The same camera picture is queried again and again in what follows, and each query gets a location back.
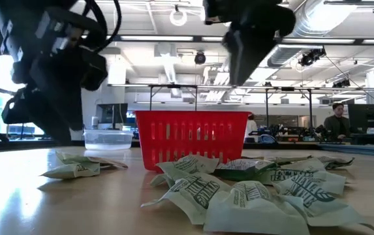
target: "person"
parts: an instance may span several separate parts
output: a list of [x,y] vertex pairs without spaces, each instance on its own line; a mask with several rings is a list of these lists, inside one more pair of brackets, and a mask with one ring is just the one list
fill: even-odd
[[332,140],[342,140],[350,137],[349,119],[342,116],[345,106],[342,103],[335,103],[332,108],[335,114],[324,120],[324,127],[327,131],[331,131]]
[[247,116],[245,142],[257,142],[257,136],[249,135],[253,131],[258,131],[258,125],[255,121],[255,115],[249,114],[249,116]]

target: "red basket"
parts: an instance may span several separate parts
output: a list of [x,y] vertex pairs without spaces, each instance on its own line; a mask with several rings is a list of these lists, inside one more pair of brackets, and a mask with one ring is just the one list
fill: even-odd
[[136,111],[147,170],[197,154],[227,163],[242,156],[249,112]]

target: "table surface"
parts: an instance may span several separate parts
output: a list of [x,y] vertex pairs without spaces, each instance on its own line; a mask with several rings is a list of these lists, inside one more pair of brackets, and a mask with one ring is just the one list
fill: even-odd
[[[100,176],[51,180],[40,174],[60,165],[55,150],[109,157],[128,164],[126,170],[103,170]],[[329,155],[356,157],[352,166],[332,172],[347,177],[342,197],[374,225],[374,157],[327,151],[244,150],[243,156]],[[81,147],[0,152],[0,234],[203,234],[187,216],[160,198],[166,185],[151,188],[156,175],[143,167],[140,149],[86,151]],[[310,228],[311,234],[374,234],[361,225]]]

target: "clear plastic container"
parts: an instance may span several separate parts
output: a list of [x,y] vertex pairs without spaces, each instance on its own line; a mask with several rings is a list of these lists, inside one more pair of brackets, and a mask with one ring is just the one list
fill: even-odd
[[88,150],[128,149],[132,145],[133,133],[117,130],[85,130],[85,148]]

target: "plastic container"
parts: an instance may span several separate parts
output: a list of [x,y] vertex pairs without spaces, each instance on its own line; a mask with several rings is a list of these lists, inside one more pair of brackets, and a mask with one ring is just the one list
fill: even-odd
[[119,150],[131,147],[133,133],[117,130],[85,130],[85,148],[88,150]]
[[186,155],[219,158],[221,163],[242,157],[249,112],[136,111],[140,147],[146,170]]

